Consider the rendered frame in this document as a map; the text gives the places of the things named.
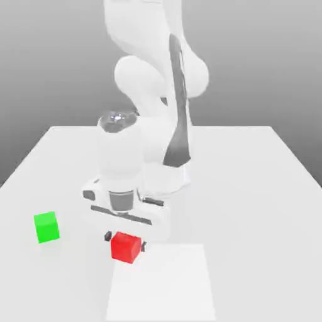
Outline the small green cube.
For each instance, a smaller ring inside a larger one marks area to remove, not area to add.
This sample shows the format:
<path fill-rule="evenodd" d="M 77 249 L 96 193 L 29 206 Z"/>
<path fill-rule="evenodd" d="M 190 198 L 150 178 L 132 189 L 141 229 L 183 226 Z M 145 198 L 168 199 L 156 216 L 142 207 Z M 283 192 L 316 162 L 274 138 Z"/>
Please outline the small green cube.
<path fill-rule="evenodd" d="M 58 240 L 60 238 L 60 231 L 54 211 L 34 215 L 34 224 L 39 243 Z"/>

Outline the small red cube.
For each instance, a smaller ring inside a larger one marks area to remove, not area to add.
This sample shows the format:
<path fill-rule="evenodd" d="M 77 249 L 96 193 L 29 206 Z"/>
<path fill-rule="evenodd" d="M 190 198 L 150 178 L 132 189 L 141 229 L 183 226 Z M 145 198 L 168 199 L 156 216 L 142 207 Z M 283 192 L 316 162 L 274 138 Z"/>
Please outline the small red cube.
<path fill-rule="evenodd" d="M 132 264 L 141 252 L 141 238 L 117 232 L 111 239 L 111 257 Z"/>

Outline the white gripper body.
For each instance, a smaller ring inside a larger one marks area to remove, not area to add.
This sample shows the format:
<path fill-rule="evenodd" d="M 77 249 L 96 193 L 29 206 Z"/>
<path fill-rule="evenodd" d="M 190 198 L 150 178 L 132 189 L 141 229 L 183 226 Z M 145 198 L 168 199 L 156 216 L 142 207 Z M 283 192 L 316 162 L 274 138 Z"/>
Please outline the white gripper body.
<path fill-rule="evenodd" d="M 140 201 L 136 196 L 87 200 L 87 220 L 102 232 L 121 232 L 146 242 L 163 242 L 170 235 L 170 209 Z"/>

